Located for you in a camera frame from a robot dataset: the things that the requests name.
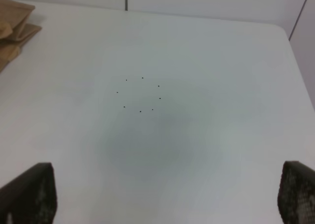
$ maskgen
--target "speckled black object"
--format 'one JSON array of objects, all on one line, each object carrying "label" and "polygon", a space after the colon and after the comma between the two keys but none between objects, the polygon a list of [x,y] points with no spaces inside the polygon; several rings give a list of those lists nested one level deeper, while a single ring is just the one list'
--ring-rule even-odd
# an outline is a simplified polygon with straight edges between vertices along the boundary
[{"label": "speckled black object", "polygon": [[36,164],[0,189],[0,224],[52,224],[56,211],[50,163]]},{"label": "speckled black object", "polygon": [[284,224],[315,224],[315,171],[298,161],[286,161],[278,208]]}]

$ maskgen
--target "white table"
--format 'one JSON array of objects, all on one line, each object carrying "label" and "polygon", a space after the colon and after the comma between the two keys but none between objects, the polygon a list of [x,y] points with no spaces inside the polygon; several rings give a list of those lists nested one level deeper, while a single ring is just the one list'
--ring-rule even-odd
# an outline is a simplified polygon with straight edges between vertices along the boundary
[{"label": "white table", "polygon": [[315,116],[281,28],[30,3],[43,30],[0,74],[1,186],[51,161],[57,224],[282,223]]}]

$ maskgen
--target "table surface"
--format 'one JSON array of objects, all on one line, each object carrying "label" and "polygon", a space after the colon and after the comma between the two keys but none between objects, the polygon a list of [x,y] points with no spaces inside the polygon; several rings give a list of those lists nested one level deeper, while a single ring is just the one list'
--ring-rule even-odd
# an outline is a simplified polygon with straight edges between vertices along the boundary
[{"label": "table surface", "polygon": [[55,223],[282,223],[315,117],[273,25],[35,3],[0,74],[0,185],[55,168]]}]

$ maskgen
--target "black object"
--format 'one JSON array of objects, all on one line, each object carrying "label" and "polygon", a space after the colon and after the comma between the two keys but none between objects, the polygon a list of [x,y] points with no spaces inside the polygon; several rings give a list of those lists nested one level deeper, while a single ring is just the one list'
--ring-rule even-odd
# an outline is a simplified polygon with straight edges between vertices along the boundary
[{"label": "black object", "polygon": [[286,161],[278,208],[284,224],[315,224],[315,171],[298,161]]},{"label": "black object", "polygon": [[0,224],[52,224],[56,211],[51,163],[36,164],[0,189]]}]

